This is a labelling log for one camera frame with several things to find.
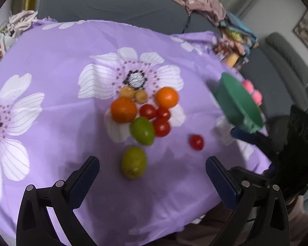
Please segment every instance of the green basket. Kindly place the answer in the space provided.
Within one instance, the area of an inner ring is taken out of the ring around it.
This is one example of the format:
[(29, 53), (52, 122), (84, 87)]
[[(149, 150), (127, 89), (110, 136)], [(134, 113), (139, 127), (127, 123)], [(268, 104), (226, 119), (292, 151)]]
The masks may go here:
[(232, 75), (222, 73), (213, 94), (231, 124), (249, 133), (263, 128), (257, 105), (243, 85)]

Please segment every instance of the wall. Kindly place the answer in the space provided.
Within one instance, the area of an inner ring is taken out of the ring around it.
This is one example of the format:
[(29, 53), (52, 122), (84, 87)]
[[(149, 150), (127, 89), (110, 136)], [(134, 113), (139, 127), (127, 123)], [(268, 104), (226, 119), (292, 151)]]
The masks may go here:
[(257, 0), (242, 20), (261, 39), (274, 31), (282, 34), (308, 65), (308, 49), (293, 33), (305, 12), (301, 0)]

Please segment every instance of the pink pom-pom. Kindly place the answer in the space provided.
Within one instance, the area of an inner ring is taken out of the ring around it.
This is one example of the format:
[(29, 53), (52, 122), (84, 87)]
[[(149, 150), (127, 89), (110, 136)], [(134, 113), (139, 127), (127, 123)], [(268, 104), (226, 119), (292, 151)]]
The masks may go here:
[(243, 80), (241, 83), (248, 93), (252, 93), (254, 91), (255, 88), (250, 80)]
[(260, 91), (254, 90), (251, 96), (257, 106), (262, 105), (262, 94)]

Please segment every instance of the orange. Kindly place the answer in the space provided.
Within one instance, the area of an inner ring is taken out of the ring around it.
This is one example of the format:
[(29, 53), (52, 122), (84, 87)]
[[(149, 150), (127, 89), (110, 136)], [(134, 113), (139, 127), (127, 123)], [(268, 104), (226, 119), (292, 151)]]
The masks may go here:
[(111, 105), (112, 119), (119, 124), (132, 122), (137, 115), (136, 104), (128, 97), (120, 97)]
[(163, 87), (157, 91), (155, 102), (159, 107), (169, 109), (178, 104), (179, 94), (173, 88)]

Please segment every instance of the cherry tomato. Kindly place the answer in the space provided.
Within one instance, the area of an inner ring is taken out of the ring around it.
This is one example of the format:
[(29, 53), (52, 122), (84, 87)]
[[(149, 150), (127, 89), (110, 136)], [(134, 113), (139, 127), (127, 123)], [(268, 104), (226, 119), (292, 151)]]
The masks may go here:
[(168, 121), (171, 117), (171, 114), (168, 109), (160, 107), (159, 109), (156, 110), (156, 117)]
[(153, 121), (153, 127), (155, 131), (155, 136), (157, 137), (165, 137), (171, 131), (171, 126), (169, 122), (161, 118), (157, 118)]
[(146, 117), (148, 120), (151, 120), (156, 116), (156, 110), (152, 105), (145, 104), (140, 107), (139, 114)]
[(204, 147), (204, 140), (201, 135), (192, 135), (190, 137), (190, 145), (194, 150), (201, 151)]

